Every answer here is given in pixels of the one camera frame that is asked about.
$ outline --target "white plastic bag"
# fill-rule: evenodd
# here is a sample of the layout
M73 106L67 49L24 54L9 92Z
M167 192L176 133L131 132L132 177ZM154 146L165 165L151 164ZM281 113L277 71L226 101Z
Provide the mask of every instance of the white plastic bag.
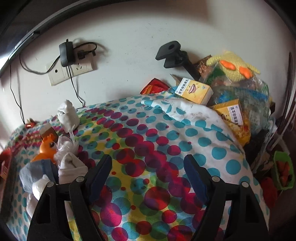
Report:
M58 165L61 164L63 157L68 153L71 152L75 156L78 154L78 142L74 139L73 131L69 131L70 138L66 136L59 136L57 141L57 152L54 155L54 160L57 162Z

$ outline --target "polka dot bedsheet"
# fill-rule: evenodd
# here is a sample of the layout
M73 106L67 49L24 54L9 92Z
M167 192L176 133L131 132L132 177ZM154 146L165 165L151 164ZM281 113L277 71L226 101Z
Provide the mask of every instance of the polka dot bedsheet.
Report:
M122 98L77 110L74 131L78 157L87 167L104 154L113 168L91 213L106 240L190 240L205 206L195 195L183 159L192 154L198 164L227 183L246 181L252 187L266 222L269 209L253 177L242 147L221 118L205 106L169 92ZM56 116L32 129L17 129L9 146L14 149L17 175L9 229L26 240L30 217L20 169L37 153L38 130L50 122L63 133ZM227 201L216 240L223 238L231 201ZM69 222L74 240L81 240L75 221Z

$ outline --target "power adapter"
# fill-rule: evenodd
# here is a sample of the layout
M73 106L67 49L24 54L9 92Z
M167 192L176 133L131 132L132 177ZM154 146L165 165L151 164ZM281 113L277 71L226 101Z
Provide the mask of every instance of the power adapter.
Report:
M75 55L73 49L73 42L66 42L59 45L59 55L63 67L70 66L75 63Z

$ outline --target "yellow crochet toy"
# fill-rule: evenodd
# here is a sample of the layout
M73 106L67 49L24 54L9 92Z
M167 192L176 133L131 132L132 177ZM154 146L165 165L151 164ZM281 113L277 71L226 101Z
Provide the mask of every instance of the yellow crochet toy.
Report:
M241 81L253 77L253 72L260 74L254 66L244 62L242 58L231 51L226 51L222 55L215 55L207 60L207 66L212 66L219 62L220 68L231 81Z

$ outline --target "orange plastic duck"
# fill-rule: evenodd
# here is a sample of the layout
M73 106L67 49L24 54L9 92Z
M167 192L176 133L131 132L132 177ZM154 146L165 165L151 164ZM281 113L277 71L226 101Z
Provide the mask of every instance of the orange plastic duck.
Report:
M35 156L32 161L39 161L42 159L51 159L51 161L55 164L56 162L54 161L54 154L57 152L57 150L56 150L56 144L53 140L54 140L53 134L50 134L49 136L44 137L39 148L40 153L37 156Z

